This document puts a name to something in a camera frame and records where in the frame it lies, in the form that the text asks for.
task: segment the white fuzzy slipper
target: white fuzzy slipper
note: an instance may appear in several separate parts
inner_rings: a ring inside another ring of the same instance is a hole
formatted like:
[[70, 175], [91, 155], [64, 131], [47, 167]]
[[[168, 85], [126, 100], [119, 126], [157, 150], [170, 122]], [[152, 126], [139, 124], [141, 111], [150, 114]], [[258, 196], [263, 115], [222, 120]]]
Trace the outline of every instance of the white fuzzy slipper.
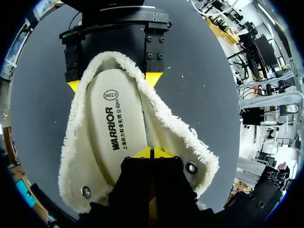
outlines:
[[71, 105], [58, 177], [64, 202], [80, 213], [89, 212], [92, 201], [106, 203], [123, 159], [148, 146], [197, 164], [197, 173], [185, 175], [198, 197], [219, 169], [218, 158], [172, 115], [130, 58], [118, 52], [97, 55]]

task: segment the cream insole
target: cream insole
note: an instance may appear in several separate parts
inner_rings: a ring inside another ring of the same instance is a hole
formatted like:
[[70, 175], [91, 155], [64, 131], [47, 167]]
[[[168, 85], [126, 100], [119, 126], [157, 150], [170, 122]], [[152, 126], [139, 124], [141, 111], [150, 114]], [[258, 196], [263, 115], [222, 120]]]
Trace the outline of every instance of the cream insole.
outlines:
[[96, 162], [114, 185], [124, 158], [147, 147], [136, 81], [120, 69], [99, 73], [87, 88], [86, 114]]

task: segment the gray tabletop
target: gray tabletop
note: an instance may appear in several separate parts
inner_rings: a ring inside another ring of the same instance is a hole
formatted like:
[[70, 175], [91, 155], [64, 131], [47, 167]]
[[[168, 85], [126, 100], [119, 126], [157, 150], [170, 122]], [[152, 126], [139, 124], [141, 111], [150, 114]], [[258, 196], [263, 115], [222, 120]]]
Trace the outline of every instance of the gray tabletop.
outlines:
[[[164, 36], [165, 71], [155, 89], [174, 115], [195, 128], [199, 138], [219, 157], [220, 169], [200, 198], [218, 212], [228, 198], [239, 149], [238, 96], [228, 61], [206, 22], [187, 1], [145, 3], [166, 9], [173, 22]], [[76, 213], [59, 196], [57, 184], [61, 146], [74, 96], [65, 83], [65, 46], [58, 35], [68, 29], [76, 13], [63, 6], [37, 25], [15, 70], [11, 95], [12, 132], [29, 181], [37, 183], [74, 217]], [[110, 50], [141, 62], [142, 28], [129, 26], [87, 36], [83, 42], [87, 62]]]

